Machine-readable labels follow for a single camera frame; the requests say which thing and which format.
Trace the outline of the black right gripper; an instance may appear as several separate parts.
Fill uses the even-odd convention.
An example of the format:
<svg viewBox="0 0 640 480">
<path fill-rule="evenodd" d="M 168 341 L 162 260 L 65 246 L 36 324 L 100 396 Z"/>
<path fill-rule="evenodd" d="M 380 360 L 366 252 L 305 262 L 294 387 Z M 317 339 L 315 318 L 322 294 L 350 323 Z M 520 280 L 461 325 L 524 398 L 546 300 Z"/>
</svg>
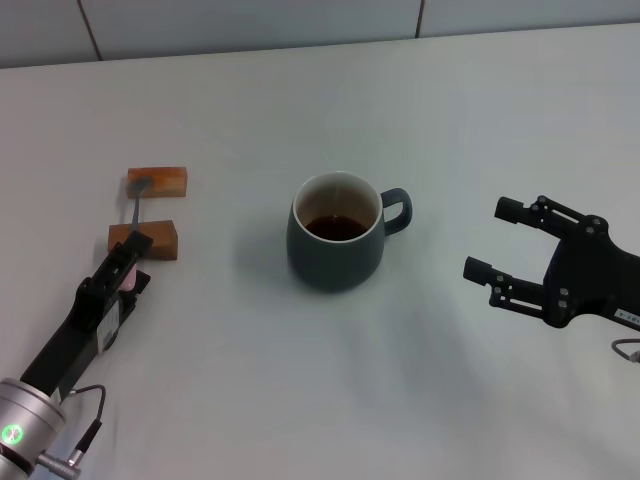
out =
<svg viewBox="0 0 640 480">
<path fill-rule="evenodd" d="M 544 320 L 558 329 L 587 314 L 639 329 L 639 257 L 614 244 L 605 219 L 585 217 L 546 196 L 530 206 L 501 197 L 494 216 L 542 230 L 560 242 L 543 285 L 468 257 L 463 278 L 490 286 L 490 306 Z"/>
</svg>

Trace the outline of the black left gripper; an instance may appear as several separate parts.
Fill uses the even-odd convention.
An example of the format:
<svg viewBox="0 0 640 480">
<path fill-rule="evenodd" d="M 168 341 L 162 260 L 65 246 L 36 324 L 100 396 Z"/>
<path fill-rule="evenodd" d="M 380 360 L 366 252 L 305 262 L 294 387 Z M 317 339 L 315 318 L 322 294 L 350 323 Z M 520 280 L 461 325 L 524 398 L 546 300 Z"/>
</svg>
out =
<svg viewBox="0 0 640 480">
<path fill-rule="evenodd" d="M 108 323 L 108 316 L 122 325 L 148 285 L 150 276 L 137 263 L 152 244 L 150 237 L 134 231 L 113 246 L 94 273 L 93 285 L 90 278 L 81 282 L 69 314 L 22 374 L 21 382 L 49 397 L 68 396 L 94 358 L 109 348 L 111 335 L 99 334 L 98 327 Z"/>
</svg>

